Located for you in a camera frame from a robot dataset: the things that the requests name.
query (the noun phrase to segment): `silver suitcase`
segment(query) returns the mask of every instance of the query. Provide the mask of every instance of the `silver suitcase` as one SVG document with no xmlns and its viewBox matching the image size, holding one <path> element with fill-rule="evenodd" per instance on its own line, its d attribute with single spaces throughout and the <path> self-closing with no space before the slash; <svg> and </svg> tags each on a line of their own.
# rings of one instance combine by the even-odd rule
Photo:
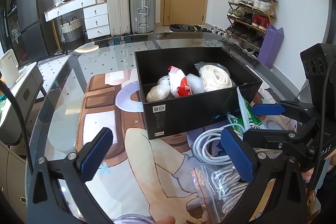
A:
<svg viewBox="0 0 336 224">
<path fill-rule="evenodd" d="M 131 32 L 129 0 L 107 0 L 107 11 L 113 37 Z"/>
<path fill-rule="evenodd" d="M 150 33 L 155 29 L 155 0 L 130 0 L 132 32 Z"/>
</svg>

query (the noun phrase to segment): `metal screw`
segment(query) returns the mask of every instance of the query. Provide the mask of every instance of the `metal screw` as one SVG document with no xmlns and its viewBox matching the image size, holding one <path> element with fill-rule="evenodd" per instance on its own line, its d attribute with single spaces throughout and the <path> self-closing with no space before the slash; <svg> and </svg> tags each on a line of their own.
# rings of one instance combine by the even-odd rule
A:
<svg viewBox="0 0 336 224">
<path fill-rule="evenodd" d="M 38 162 L 39 164 L 44 163 L 44 162 L 45 162 L 45 157 L 40 157 L 40 158 L 37 160 L 37 162 Z"/>
<path fill-rule="evenodd" d="M 264 159 L 266 159 L 266 154 L 265 153 L 263 153 L 263 152 L 260 152 L 260 153 L 258 153 L 258 158 L 260 158 L 261 160 L 264 160 Z"/>
<path fill-rule="evenodd" d="M 291 162 L 291 163 L 296 163 L 296 158 L 294 158 L 294 157 L 289 157 L 289 161 Z"/>
<path fill-rule="evenodd" d="M 75 152 L 72 152 L 68 155 L 69 160 L 74 160 L 77 157 L 77 154 Z"/>
</svg>

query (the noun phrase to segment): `black cable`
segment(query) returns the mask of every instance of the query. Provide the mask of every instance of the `black cable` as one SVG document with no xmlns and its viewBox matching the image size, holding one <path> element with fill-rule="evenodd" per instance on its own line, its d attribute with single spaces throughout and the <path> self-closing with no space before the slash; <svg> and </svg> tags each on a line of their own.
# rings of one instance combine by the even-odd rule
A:
<svg viewBox="0 0 336 224">
<path fill-rule="evenodd" d="M 0 81 L 0 90 L 7 96 L 8 100 L 11 102 L 11 104 L 12 104 L 14 110 L 15 110 L 15 113 L 16 113 L 18 119 L 19 119 L 19 123 L 20 123 L 20 126 L 21 126 L 21 131 L 22 131 L 22 135 L 23 135 L 23 140 L 24 140 L 24 143 L 25 143 L 28 167 L 29 167 L 30 173 L 33 174 L 33 162 L 32 162 L 32 157 L 30 155 L 30 149 L 29 149 L 29 142 L 28 142 L 28 135 L 27 135 L 26 125 L 25 125 L 25 120 L 23 119 L 21 109 L 20 109 L 15 97 L 13 96 L 11 91 L 9 90 L 9 88 L 2 81 Z"/>
<path fill-rule="evenodd" d="M 307 191 L 307 198 L 309 198 L 311 189 L 315 183 L 317 173 L 320 167 L 321 158 L 322 158 L 322 148 L 323 148 L 323 137 L 324 137 L 324 127 L 326 122 L 326 97 L 327 97 L 327 86 L 329 81 L 329 74 L 331 71 L 332 65 L 336 63 L 336 59 L 331 60 L 331 62 L 328 65 L 327 73 L 325 74 L 324 83 L 323 83 L 323 93 L 322 93 L 322 108 L 321 108 L 321 129 L 320 129 L 320 143 L 319 143 L 319 149 L 318 149 L 318 157 L 316 164 L 314 166 L 314 172 L 311 176 L 309 185 L 308 185 L 308 191 Z"/>
</svg>

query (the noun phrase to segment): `blue gripper pad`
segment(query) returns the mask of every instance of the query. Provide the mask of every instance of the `blue gripper pad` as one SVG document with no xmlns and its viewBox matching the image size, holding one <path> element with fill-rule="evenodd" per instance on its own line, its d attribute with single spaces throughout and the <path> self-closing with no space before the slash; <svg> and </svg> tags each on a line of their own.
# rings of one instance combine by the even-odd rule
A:
<svg viewBox="0 0 336 224">
<path fill-rule="evenodd" d="M 231 128 L 222 130 L 220 142 L 241 179 L 251 183 L 258 168 L 258 161 L 253 148 L 239 139 Z"/>
<path fill-rule="evenodd" d="M 93 179 L 101 162 L 106 156 L 108 150 L 113 143 L 113 133 L 109 128 L 102 128 L 92 142 L 86 143 L 81 152 L 87 153 L 84 155 L 80 163 L 81 181 L 86 182 Z"/>
<path fill-rule="evenodd" d="M 254 115 L 281 115 L 286 110 L 280 104 L 255 104 L 252 109 Z"/>
</svg>

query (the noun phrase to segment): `suitcase handle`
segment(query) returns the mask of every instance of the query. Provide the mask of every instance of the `suitcase handle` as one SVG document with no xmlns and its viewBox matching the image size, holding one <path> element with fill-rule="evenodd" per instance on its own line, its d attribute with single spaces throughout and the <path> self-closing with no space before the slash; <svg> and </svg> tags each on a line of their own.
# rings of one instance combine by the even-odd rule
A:
<svg viewBox="0 0 336 224">
<path fill-rule="evenodd" d="M 149 9 L 147 6 L 144 6 L 144 8 L 147 10 L 146 14 L 145 14 L 145 17 L 149 15 Z"/>
</svg>

